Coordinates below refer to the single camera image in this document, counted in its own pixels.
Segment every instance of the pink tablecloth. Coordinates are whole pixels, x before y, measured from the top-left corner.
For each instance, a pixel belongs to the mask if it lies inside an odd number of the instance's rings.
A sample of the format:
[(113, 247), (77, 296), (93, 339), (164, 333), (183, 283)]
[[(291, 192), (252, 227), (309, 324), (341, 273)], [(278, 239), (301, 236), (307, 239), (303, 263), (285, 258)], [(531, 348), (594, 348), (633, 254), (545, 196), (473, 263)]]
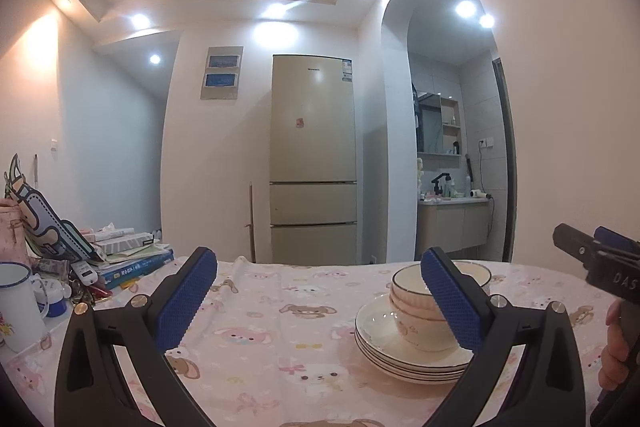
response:
[[(184, 260), (144, 278), (132, 291), (152, 293)], [(494, 274), (491, 292), (507, 296), (515, 305), (542, 308), (551, 300), (564, 302), (580, 349), (589, 412), (599, 393), (596, 375), (606, 342), (604, 318), (613, 297), (562, 273), (482, 264)], [(404, 265), (311, 268), (251, 264), (243, 257), (233, 264), (220, 263), (216, 284), (182, 345), (166, 355), (218, 427), (302, 427), (312, 422), (327, 427), (419, 427), (451, 386), (387, 377), (353, 341), (358, 309), (386, 293), (391, 276)], [(107, 306), (122, 305), (131, 296), (125, 291)], [(53, 425), (54, 382), (65, 329), (66, 323), (52, 331), (50, 341), (5, 364), (45, 426)], [(483, 417), (497, 412), (519, 354), (518, 349), (512, 352)], [(124, 356), (120, 360), (141, 411), (158, 421), (130, 361)]]

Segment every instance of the bathroom vanity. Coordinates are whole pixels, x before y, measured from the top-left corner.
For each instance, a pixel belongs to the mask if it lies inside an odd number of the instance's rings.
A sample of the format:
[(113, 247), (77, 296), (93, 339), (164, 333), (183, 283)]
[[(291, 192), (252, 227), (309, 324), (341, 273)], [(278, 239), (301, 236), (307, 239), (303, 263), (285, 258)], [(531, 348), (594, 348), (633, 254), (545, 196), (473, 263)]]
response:
[(484, 198), (418, 201), (415, 253), (430, 247), (445, 252), (486, 243), (490, 203)]

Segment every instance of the metal screw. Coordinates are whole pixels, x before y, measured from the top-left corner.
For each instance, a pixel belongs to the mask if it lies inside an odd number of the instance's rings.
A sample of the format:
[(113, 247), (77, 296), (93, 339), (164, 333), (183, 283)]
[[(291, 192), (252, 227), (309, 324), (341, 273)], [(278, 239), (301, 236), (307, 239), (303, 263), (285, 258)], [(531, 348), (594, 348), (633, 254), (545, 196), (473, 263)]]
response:
[(88, 309), (89, 309), (89, 306), (87, 305), (86, 302), (78, 302), (78, 304), (76, 304), (74, 307), (74, 313), (76, 315), (82, 315), (86, 313)]
[(142, 308), (148, 300), (149, 298), (146, 295), (136, 295), (129, 302), (134, 308)]
[(564, 311), (566, 310), (564, 304), (562, 304), (562, 302), (560, 301), (553, 301), (551, 303), (551, 309), (556, 313), (564, 313)]
[(491, 304), (493, 304), (496, 308), (504, 308), (509, 301), (506, 297), (502, 295), (491, 295)]

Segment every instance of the black faucet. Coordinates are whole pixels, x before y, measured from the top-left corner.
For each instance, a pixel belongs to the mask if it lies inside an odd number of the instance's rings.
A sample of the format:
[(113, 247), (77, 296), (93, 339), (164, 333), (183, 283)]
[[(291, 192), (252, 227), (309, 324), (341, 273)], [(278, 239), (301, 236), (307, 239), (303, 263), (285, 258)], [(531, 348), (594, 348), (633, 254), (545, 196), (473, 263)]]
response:
[(436, 196), (438, 194), (442, 194), (442, 189), (438, 185), (438, 180), (440, 178), (442, 178), (443, 176), (446, 176), (445, 180), (450, 180), (451, 179), (451, 175), (448, 172), (443, 172), (440, 176), (438, 176), (437, 178), (434, 178), (433, 180), (431, 180), (431, 183), (433, 183), (433, 192), (436, 194)]

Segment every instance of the stack of plates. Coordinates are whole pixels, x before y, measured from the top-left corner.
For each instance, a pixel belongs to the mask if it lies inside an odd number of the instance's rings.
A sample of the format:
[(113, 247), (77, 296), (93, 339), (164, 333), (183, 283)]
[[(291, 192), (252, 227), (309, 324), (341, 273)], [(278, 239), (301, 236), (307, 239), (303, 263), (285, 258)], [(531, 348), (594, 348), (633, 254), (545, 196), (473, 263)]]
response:
[(377, 297), (358, 311), (355, 340), (362, 354), (380, 371), (412, 383), (456, 381), (473, 356), (460, 346), (435, 353), (416, 349), (398, 333), (388, 295)]

